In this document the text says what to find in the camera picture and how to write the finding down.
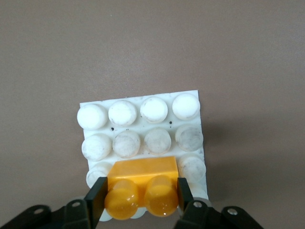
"lego stud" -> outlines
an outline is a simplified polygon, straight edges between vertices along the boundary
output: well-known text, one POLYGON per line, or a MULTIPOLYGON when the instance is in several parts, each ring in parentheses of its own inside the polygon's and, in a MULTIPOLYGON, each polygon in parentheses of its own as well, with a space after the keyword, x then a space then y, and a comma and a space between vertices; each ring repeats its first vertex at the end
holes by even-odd
POLYGON ((150 97, 146 99, 140 108, 141 116, 148 123, 160 123, 167 116, 168 108, 166 103, 158 97, 150 97))
POLYGON ((97 130, 103 127, 107 120, 106 109, 97 104, 82 106, 77 113, 78 124, 84 130, 97 130))
POLYGON ((189 183, 189 187, 193 197, 209 199, 208 194, 204 188, 198 183, 189 183))
POLYGON ((186 124, 180 126, 175 134, 176 142, 180 149, 192 152, 203 145, 203 134, 198 126, 186 124))
POLYGON ((106 222, 109 221, 110 219, 112 219, 112 217, 108 214, 107 210, 104 209, 99 221, 106 222))
POLYGON ((111 105, 108 116, 117 126, 129 126, 136 120, 137 110, 131 102, 120 100, 111 105))
POLYGON ((190 93, 183 93, 173 101, 173 113, 182 120, 190 120, 196 117, 200 111, 198 98, 190 93))
POLYGON ((98 134, 86 138, 81 151, 84 157, 90 161, 100 161, 104 159, 112 150, 112 142, 107 135, 98 134))
POLYGON ((138 219, 141 216, 143 216, 146 212, 146 208, 138 208, 138 210, 136 211, 136 213, 130 217, 131 219, 138 219))
POLYGON ((93 166, 87 173, 86 182, 89 188, 95 184, 99 177, 106 177, 112 165, 107 162, 99 162, 93 166))
POLYGON ((131 158, 138 153, 140 144, 141 140, 136 132, 125 130, 114 138, 112 147, 117 156, 131 158))
POLYGON ((180 176, 191 183, 201 180, 206 172, 204 162, 194 153, 185 154, 179 159, 178 170, 180 176))
POLYGON ((159 127, 148 132, 144 138, 144 142, 150 153, 157 156, 166 153, 172 144, 169 133, 159 127))
POLYGON ((154 216, 169 216, 178 206, 177 189, 167 176, 154 177, 147 184, 144 202, 154 216))
POLYGON ((135 183, 128 179, 117 181, 108 191, 105 208, 115 219, 129 219, 138 210, 139 193, 135 183))

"white lego stud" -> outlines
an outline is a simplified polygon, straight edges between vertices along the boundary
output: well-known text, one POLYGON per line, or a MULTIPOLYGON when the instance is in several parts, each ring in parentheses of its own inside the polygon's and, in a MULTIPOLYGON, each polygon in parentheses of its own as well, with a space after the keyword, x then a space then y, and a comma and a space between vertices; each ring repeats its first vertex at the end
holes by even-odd
POLYGON ((107 162, 99 162, 93 166, 86 176, 86 182, 89 188, 95 184, 99 177, 106 177, 112 168, 112 165, 107 162))
POLYGON ((140 144, 141 140, 136 132, 125 130, 114 138, 112 147, 117 156, 131 158, 138 153, 140 144))
POLYGON ((136 213, 131 217, 131 219, 138 219, 143 216, 146 212, 146 208, 138 208, 136 213))
POLYGON ((104 209, 101 217, 100 217, 100 221, 102 222, 106 222, 109 221, 110 219, 112 219, 112 217, 108 214, 108 212, 106 211, 106 209, 104 209))
POLYGON ((190 120, 200 112, 200 102, 198 98, 190 93, 183 93, 173 101, 173 113, 181 120, 190 120))
POLYGON ((208 194, 204 188, 198 183, 189 183, 189 187, 193 197, 199 197, 203 199, 209 199, 208 194))
POLYGON ((180 176, 190 183, 201 180, 206 172, 204 162, 194 153, 185 154, 179 159, 178 170, 180 176))
POLYGON ((158 97, 149 97, 146 99, 140 108, 141 116, 148 123, 160 123, 167 116, 168 108, 164 100, 158 97))
POLYGON ((97 130, 108 121, 107 111, 100 105, 88 104, 78 110, 77 121, 85 130, 97 130))
POLYGON ((117 126, 129 126, 137 118, 137 109, 131 102, 120 100, 111 105, 108 116, 117 126))
POLYGON ((192 152, 202 147, 203 134, 199 126, 186 124, 177 129, 175 140, 180 149, 192 152))
POLYGON ((144 142, 150 153, 157 156, 166 153, 172 144, 169 133, 159 127, 149 131, 144 138, 144 142))
POLYGON ((82 154, 90 161, 104 159, 111 150, 111 139, 105 134, 92 135, 86 138, 81 145, 82 154))

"white lego brick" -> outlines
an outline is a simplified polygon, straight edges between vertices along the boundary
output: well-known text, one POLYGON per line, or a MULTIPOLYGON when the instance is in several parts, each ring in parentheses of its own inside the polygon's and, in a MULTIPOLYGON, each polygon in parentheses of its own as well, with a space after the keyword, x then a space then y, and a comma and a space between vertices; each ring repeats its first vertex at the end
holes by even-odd
MULTIPOLYGON (((208 198, 198 91, 81 103, 77 118, 89 187, 116 161, 175 156, 192 194, 208 198)), ((138 211, 134 218, 145 212, 138 211)), ((103 215, 102 221, 111 219, 103 215)))

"yellow lego stud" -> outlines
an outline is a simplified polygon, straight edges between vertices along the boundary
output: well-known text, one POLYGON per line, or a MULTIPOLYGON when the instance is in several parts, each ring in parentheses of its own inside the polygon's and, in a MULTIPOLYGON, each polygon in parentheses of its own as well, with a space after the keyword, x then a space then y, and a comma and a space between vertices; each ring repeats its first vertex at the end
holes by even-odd
POLYGON ((105 208, 115 219, 129 219, 138 209, 138 187, 128 179, 122 179, 112 185, 105 198, 105 208))
POLYGON ((178 206, 177 189, 169 177, 154 177, 147 184, 144 202, 147 210, 154 216, 169 216, 178 206))

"gray surface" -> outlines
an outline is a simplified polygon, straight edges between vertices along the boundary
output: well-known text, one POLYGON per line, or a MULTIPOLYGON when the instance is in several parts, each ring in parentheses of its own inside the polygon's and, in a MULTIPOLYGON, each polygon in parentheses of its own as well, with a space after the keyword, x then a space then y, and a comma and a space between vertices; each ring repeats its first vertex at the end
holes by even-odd
MULTIPOLYGON (((199 89, 208 191, 304 228, 305 2, 0 2, 0 225, 84 195, 79 103, 199 89)), ((103 228, 171 228, 146 214, 103 228)))

